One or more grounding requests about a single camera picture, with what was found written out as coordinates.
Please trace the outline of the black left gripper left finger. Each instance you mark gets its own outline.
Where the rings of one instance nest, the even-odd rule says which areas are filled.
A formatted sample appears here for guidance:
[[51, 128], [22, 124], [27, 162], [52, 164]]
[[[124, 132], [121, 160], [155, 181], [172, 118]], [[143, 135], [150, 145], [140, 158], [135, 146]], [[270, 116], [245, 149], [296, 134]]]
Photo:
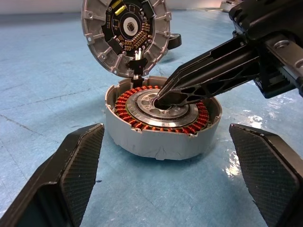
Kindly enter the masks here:
[[2, 227], [78, 227], [96, 183], [104, 125], [68, 134], [0, 219]]

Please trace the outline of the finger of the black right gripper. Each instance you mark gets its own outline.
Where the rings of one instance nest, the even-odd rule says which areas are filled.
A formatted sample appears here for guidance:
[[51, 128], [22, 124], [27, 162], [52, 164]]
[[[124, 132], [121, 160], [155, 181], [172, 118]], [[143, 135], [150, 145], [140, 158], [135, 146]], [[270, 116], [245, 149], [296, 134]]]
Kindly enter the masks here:
[[182, 64], [165, 83], [166, 92], [220, 92], [256, 77], [258, 52], [242, 38], [233, 38]]
[[204, 59], [181, 65], [157, 95], [158, 107], [197, 103], [227, 92], [259, 75], [258, 58]]

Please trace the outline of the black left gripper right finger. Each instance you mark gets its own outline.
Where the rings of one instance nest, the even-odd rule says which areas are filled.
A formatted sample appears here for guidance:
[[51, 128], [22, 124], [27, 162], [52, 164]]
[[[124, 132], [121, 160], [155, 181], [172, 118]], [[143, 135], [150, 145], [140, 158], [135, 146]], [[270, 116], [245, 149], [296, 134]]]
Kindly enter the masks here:
[[269, 227], [303, 225], [303, 160], [278, 135], [241, 124], [229, 133], [245, 184]]

